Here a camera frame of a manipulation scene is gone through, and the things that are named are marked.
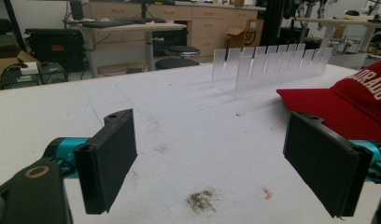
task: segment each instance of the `table leg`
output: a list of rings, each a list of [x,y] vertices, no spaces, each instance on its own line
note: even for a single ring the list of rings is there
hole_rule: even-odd
[[[331,24],[323,24],[323,25],[325,25],[327,28],[325,29],[324,38],[322,39],[322,42],[320,45],[321,49],[325,49],[330,45],[330,40],[333,37],[333,30],[336,27],[335,25],[331,25]]]
[[[153,62],[153,43],[152,32],[145,32],[145,53],[147,56],[148,71],[155,70],[155,64]]]
[[[371,42],[372,37],[374,36],[374,30],[376,27],[367,27],[365,31],[365,36],[361,40],[359,52],[366,52]]]
[[[92,51],[86,51],[85,53],[89,62],[89,68],[91,71],[92,78],[98,77],[98,68],[94,61],[94,56],[93,56],[95,52],[92,50]]]

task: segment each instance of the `stool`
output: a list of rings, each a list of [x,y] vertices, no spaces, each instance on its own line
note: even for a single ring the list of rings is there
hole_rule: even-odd
[[[188,46],[172,46],[165,50],[167,55],[176,56],[180,58],[162,59],[155,63],[157,69],[170,69],[178,67],[188,67],[199,65],[198,62],[186,59],[185,57],[194,57],[200,55],[200,50]]]

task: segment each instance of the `baseball cap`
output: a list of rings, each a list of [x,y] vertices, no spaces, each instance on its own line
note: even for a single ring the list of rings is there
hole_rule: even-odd
[[[324,119],[351,140],[381,142],[381,61],[336,82],[329,89],[277,90],[289,110]]]

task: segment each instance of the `transparent plastic sheet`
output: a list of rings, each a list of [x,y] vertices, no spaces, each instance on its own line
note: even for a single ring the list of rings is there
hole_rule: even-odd
[[[250,95],[274,85],[322,76],[332,49],[304,48],[305,44],[229,49],[226,63],[226,50],[217,49],[214,87],[232,96]]]

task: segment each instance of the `drawer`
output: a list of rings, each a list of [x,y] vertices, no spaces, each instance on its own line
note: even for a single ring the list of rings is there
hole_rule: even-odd
[[[143,32],[124,33],[123,41],[143,41],[145,44],[145,34]]]
[[[256,10],[235,9],[227,10],[224,27],[246,28],[247,20],[256,20],[258,12]]]
[[[99,35],[94,34],[94,45],[96,43],[117,43],[123,40],[123,34]]]
[[[245,10],[245,9],[236,9],[236,10],[226,10],[225,18],[230,18],[231,20],[256,20],[258,16],[257,10]]]
[[[214,49],[226,49],[224,38],[195,38],[190,45],[200,50],[200,56],[212,56]]]
[[[222,19],[193,19],[191,38],[222,36]]]
[[[131,3],[93,2],[90,3],[90,11],[92,17],[134,17],[141,13],[141,5]]]
[[[96,49],[117,49],[123,48],[123,43],[99,43],[95,45]]]
[[[150,5],[148,12],[167,21],[191,21],[192,7]]]
[[[130,46],[145,46],[144,40],[134,40],[134,41],[125,41],[123,42],[124,47],[130,47]]]
[[[226,15],[226,8],[217,7],[194,7],[193,18],[216,18],[223,19]]]

